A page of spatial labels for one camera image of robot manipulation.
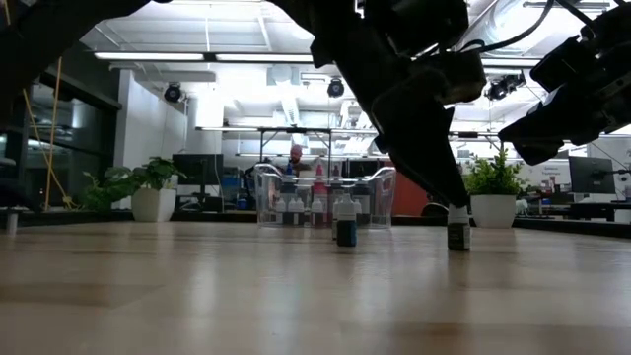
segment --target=white plant pot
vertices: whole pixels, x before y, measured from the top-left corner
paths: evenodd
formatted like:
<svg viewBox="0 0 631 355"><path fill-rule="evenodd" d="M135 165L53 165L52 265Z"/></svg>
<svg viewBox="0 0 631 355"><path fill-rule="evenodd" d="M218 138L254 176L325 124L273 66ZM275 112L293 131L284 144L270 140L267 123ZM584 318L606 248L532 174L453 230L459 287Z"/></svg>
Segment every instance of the white plant pot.
<svg viewBox="0 0 631 355"><path fill-rule="evenodd" d="M515 196L471 196L471 212L475 225L480 228L508 229L515 220Z"/></svg>
<svg viewBox="0 0 631 355"><path fill-rule="evenodd" d="M136 222L167 222L175 210L177 191L141 188L131 197L131 212Z"/></svg>

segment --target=person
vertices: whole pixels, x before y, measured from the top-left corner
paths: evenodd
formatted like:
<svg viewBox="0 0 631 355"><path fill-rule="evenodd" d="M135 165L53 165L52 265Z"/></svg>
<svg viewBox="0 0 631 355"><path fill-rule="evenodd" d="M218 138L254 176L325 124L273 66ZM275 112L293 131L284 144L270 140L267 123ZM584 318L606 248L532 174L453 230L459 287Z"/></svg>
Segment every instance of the person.
<svg viewBox="0 0 631 355"><path fill-rule="evenodd" d="M286 164L274 164L276 168L278 168L284 174L287 174L290 171L291 174L300 177L300 172L310 171L312 167L309 164L305 164L302 162L303 158L303 147L300 144L294 144L292 149L289 151L289 161Z"/></svg>

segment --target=security camera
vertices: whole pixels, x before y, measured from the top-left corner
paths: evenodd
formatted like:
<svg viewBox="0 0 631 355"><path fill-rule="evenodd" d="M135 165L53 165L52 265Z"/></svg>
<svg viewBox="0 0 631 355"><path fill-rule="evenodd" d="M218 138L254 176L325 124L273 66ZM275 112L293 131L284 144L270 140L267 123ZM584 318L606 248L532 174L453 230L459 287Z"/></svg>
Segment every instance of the security camera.
<svg viewBox="0 0 631 355"><path fill-rule="evenodd" d="M165 90L165 100L173 104L186 100L186 94L181 90L180 83L169 83L169 87Z"/></svg>
<svg viewBox="0 0 631 355"><path fill-rule="evenodd" d="M331 79L331 83L328 85L328 96L330 98L339 98L344 95L344 84L342 84L342 80L339 78Z"/></svg>

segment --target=small bottle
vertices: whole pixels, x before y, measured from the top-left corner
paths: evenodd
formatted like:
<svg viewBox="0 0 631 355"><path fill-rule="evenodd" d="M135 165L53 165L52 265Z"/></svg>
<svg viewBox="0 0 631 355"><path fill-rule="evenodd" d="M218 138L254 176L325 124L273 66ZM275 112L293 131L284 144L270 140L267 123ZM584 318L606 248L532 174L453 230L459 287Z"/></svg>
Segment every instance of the small bottle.
<svg viewBox="0 0 631 355"><path fill-rule="evenodd" d="M283 213L287 212L287 204L285 200L279 198L276 201L276 223L283 224Z"/></svg>
<svg viewBox="0 0 631 355"><path fill-rule="evenodd" d="M291 198L289 200L289 203L287 204L287 209L285 210L285 213L283 213L283 225L294 225L294 210L296 210L296 199Z"/></svg>
<svg viewBox="0 0 631 355"><path fill-rule="evenodd" d="M305 203L300 198L296 199L296 215L294 217L294 222L296 226L305 227L305 224L309 221L306 218L305 214Z"/></svg>
<svg viewBox="0 0 631 355"><path fill-rule="evenodd" d="M357 213L350 194L344 194L337 206L337 245L354 247L357 245Z"/></svg>
<svg viewBox="0 0 631 355"><path fill-rule="evenodd" d="M305 205L303 201L297 198L292 198L289 202L289 213L291 215L292 226L304 226L305 225Z"/></svg>
<svg viewBox="0 0 631 355"><path fill-rule="evenodd" d="M450 204L447 217L447 247L449 250L471 250L471 227L466 206L458 208Z"/></svg>
<svg viewBox="0 0 631 355"><path fill-rule="evenodd" d="M312 226L321 228L324 225L324 205L318 198L312 203Z"/></svg>
<svg viewBox="0 0 631 355"><path fill-rule="evenodd" d="M362 203L358 200L353 201L353 205L355 206L355 213L362 214Z"/></svg>
<svg viewBox="0 0 631 355"><path fill-rule="evenodd" d="M332 214L332 223L331 223L331 235L333 240L337 239L337 211L339 209L339 203L341 199L336 199L333 203L333 214Z"/></svg>

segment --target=potted plant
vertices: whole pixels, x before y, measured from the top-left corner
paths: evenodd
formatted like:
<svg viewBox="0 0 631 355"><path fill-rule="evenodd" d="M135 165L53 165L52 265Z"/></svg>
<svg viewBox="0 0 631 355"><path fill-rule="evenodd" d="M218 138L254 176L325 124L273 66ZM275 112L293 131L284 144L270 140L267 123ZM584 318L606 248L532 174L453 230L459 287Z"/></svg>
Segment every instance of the potted plant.
<svg viewBox="0 0 631 355"><path fill-rule="evenodd" d="M131 197L131 211L137 222L166 222L175 210L177 191L171 184L173 176L184 177L172 160L151 158L149 164L136 168L132 178L139 188Z"/></svg>
<svg viewBox="0 0 631 355"><path fill-rule="evenodd" d="M481 228L511 228L515 220L515 200L524 181L517 177L522 164L507 165L507 150L492 161L475 158L465 177L471 195L471 212Z"/></svg>
<svg viewBox="0 0 631 355"><path fill-rule="evenodd" d="M92 180L92 185L84 190L81 202L83 208L95 212L111 210L112 203L131 196L140 188L139 181L131 170L125 167L107 169L103 179L98 179L88 172L83 172L83 175Z"/></svg>

